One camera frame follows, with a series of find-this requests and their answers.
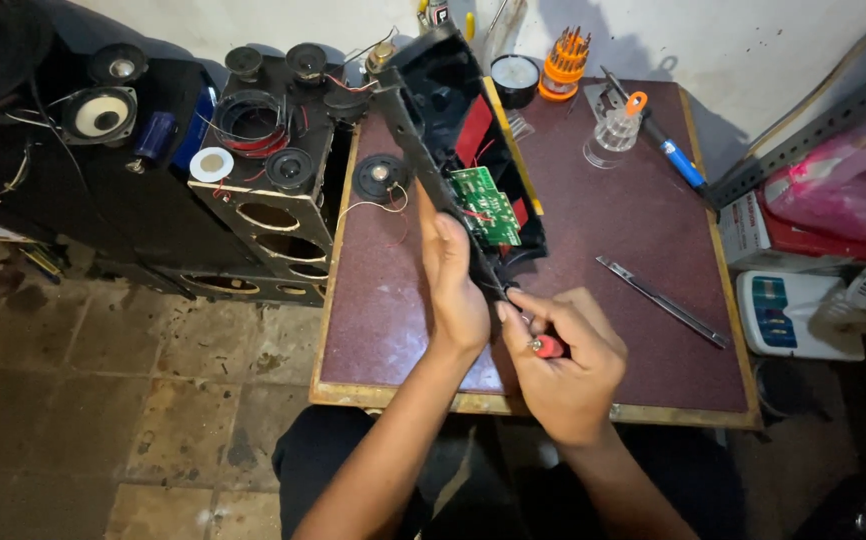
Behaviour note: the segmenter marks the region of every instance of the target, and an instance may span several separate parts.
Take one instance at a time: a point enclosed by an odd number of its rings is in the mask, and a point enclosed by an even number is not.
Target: green circuit board
[[[460,197],[458,203],[468,212],[463,216],[466,226],[476,236],[486,240],[490,246],[520,244],[519,222],[510,199],[506,193],[496,189],[496,182],[487,167],[453,171],[449,177]]]

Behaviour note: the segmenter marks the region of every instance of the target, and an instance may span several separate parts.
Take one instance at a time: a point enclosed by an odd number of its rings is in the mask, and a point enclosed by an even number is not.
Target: person's left hand
[[[483,292],[469,278],[469,236],[452,216],[437,213],[422,184],[415,184],[423,266],[433,302],[430,349],[472,365],[489,340],[489,311]]]

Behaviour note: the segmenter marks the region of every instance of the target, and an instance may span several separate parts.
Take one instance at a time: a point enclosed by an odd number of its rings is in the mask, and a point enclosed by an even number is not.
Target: hand
[[[507,295],[535,315],[527,329],[512,305],[496,303],[527,407],[560,445],[597,445],[612,431],[609,409],[626,371],[626,344],[586,289],[566,291],[552,300],[517,289]],[[545,334],[550,325],[569,345],[572,358],[545,360],[530,347],[533,336]]]
[[[469,236],[452,216],[436,212],[419,182],[416,192],[423,266],[433,301],[430,348],[457,355],[472,365],[487,346],[489,311],[483,292],[469,278]]]

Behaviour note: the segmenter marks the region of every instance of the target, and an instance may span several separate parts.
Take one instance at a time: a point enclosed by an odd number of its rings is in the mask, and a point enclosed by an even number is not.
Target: maroon table top
[[[649,95],[657,121],[692,154],[679,87],[646,81],[625,86]],[[731,346],[715,348],[596,262],[602,255],[613,259],[717,332],[732,335],[720,266],[699,198],[643,135],[622,165],[601,170],[589,164],[582,149],[595,118],[584,97],[579,99],[568,118],[568,103],[539,97],[522,111],[536,129],[519,148],[545,210],[550,256],[523,264],[518,281],[539,295],[583,286],[593,293],[630,349],[618,403],[747,411],[741,373],[745,356],[739,359]],[[356,161],[376,153],[402,155],[373,111],[364,122]],[[414,187],[410,193],[415,195]],[[355,202],[359,198],[350,194],[349,204]],[[404,212],[408,225],[403,216],[368,204],[345,217],[315,383],[396,387],[425,350],[428,289],[415,210],[410,203]],[[405,240],[387,247],[402,238],[404,227]],[[480,356],[461,390],[516,392],[502,342]]]

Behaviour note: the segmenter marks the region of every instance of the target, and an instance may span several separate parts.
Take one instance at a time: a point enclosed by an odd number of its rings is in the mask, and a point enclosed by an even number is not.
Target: black pants
[[[289,540],[306,512],[373,425],[354,407],[312,405],[276,443],[272,466],[280,481],[283,538]],[[744,502],[739,474],[728,453],[693,428],[622,426],[632,456],[656,487],[701,537],[744,536]],[[603,537],[583,486],[565,464],[517,476],[519,509],[454,497],[431,522],[433,502],[416,490],[396,538]],[[497,500],[509,501],[497,493]]]

